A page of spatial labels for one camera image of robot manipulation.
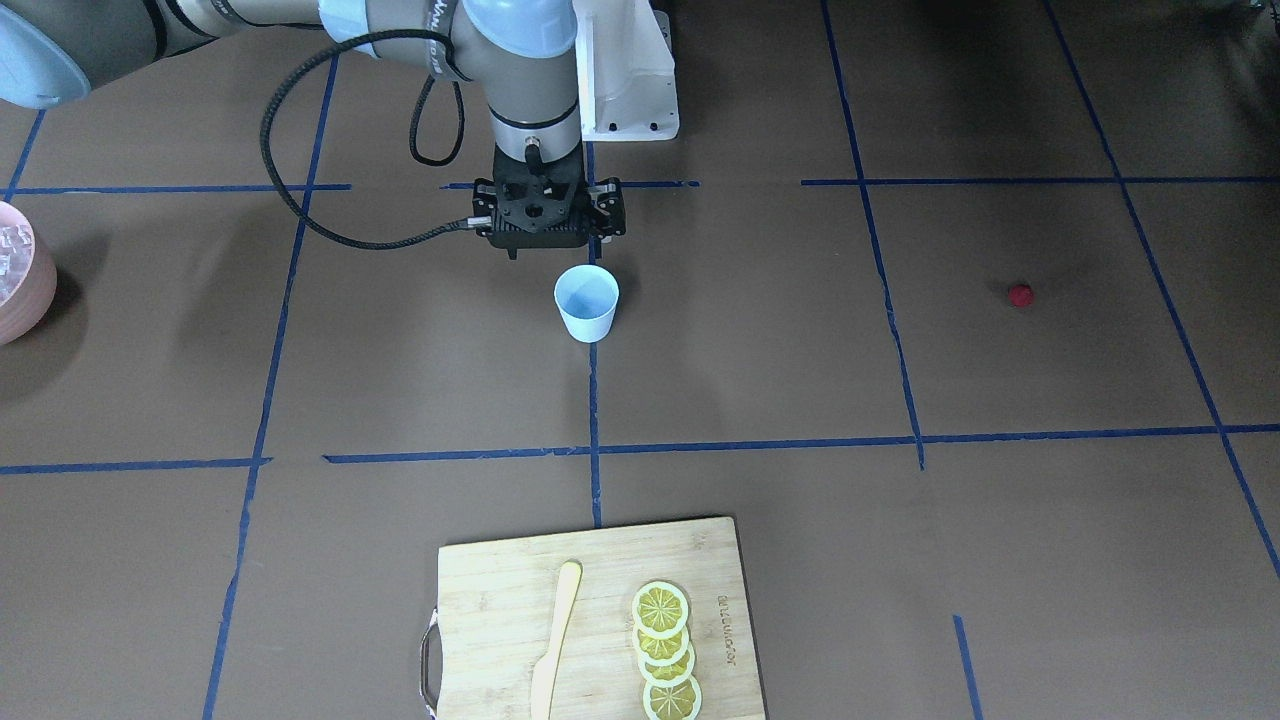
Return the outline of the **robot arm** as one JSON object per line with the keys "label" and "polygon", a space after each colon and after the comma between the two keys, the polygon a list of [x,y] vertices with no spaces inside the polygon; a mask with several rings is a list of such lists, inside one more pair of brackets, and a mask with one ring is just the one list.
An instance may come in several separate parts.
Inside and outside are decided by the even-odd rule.
{"label": "robot arm", "polygon": [[626,231],[616,178],[590,184],[580,129],[577,20],[570,1],[5,1],[3,99],[44,110],[166,58],[251,28],[323,29],[332,44],[293,69],[259,131],[262,163],[284,204],[314,232],[362,242],[315,222],[273,158],[276,114],[306,74],[351,53],[421,67],[419,126],[433,87],[483,88],[495,140],[493,176],[472,190],[468,218],[404,240],[472,231],[495,249],[576,249]]}

